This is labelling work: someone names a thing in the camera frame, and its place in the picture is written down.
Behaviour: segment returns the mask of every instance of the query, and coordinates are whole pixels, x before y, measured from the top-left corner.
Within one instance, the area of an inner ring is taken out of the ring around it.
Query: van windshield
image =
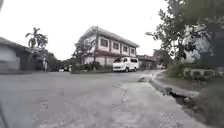
[[[123,58],[119,58],[119,59],[116,59],[115,61],[114,61],[114,63],[120,63],[120,62],[123,62]]]

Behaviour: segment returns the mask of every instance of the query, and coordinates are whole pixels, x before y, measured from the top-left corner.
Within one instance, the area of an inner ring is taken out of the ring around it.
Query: overcast sky
[[[161,22],[165,0],[5,0],[0,14],[0,36],[27,46],[33,27],[47,34],[47,49],[68,59],[74,43],[91,26],[99,26],[140,45],[138,54],[152,55],[160,47],[146,36]]]

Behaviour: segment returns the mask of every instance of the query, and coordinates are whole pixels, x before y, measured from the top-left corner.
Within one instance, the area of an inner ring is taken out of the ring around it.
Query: road
[[[202,128],[143,74],[0,76],[9,128]]]

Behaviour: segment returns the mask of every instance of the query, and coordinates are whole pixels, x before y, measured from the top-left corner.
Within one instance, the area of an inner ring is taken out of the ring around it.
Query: house facade
[[[26,70],[30,55],[26,47],[0,37],[0,72]]]
[[[156,68],[156,58],[148,55],[137,55],[141,70],[151,70]]]
[[[84,63],[93,62],[95,58],[103,66],[111,66],[120,57],[136,57],[136,48],[139,47],[138,44],[97,26],[84,33],[80,41],[91,45]]]
[[[0,73],[41,69],[42,52],[0,37]]]

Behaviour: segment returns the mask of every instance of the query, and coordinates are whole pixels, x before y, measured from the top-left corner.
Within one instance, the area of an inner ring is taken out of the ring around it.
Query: road edge
[[[160,91],[164,95],[169,95],[170,92],[173,92],[178,95],[192,97],[192,98],[196,97],[200,94],[200,92],[198,92],[198,91],[188,91],[188,90],[184,90],[184,89],[178,88],[176,86],[173,86],[170,84],[165,84],[165,83],[161,82],[157,78],[158,78],[158,75],[163,73],[164,71],[165,70],[160,70],[160,71],[155,72],[149,81],[156,90]]]

